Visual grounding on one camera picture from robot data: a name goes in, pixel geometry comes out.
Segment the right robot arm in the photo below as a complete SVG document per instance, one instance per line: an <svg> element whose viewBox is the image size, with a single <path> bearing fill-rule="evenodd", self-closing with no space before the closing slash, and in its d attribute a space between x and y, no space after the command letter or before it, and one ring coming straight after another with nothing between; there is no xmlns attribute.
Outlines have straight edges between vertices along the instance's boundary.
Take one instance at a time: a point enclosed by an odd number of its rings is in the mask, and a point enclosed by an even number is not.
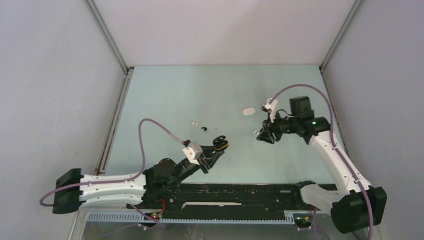
<svg viewBox="0 0 424 240"><path fill-rule="evenodd" d="M378 226L383 219L387 193L373 185L358 171L346 152L340 148L331 124L325 117L315 117L308 96L289 100L291 114L281 117L278 101L268 98L261 109L268 114L257 140L274 144L284 134L296 134L320 157L331 175L336 190L325 190L312 181L298 183L291 194L291 204L297 209L312 205L331 216L342 234L353 233L369 226Z"/></svg>

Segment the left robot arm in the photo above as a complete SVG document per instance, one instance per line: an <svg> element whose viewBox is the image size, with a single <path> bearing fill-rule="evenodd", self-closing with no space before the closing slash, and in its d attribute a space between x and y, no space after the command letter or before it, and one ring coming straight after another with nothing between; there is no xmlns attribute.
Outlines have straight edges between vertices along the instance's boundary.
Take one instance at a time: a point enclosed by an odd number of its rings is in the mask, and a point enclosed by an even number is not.
<svg viewBox="0 0 424 240"><path fill-rule="evenodd" d="M72 168L56 180L52 213L69 214L81 207L115 204L153 208L163 192L176 188L197 171L207 174L228 146L227 140L209 146L186 141L182 150L185 158L179 163L164 158L141 174L98 176Z"/></svg>

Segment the black charging case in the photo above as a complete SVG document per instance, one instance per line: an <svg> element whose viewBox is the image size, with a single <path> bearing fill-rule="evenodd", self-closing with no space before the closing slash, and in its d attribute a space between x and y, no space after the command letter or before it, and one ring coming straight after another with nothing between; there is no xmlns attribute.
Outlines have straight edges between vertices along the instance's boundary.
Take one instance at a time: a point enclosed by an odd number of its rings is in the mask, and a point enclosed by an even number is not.
<svg viewBox="0 0 424 240"><path fill-rule="evenodd" d="M226 148L229 147L230 142L227 140L227 137L225 135L220 135L212 141L212 144L216 151L224 151Z"/></svg>

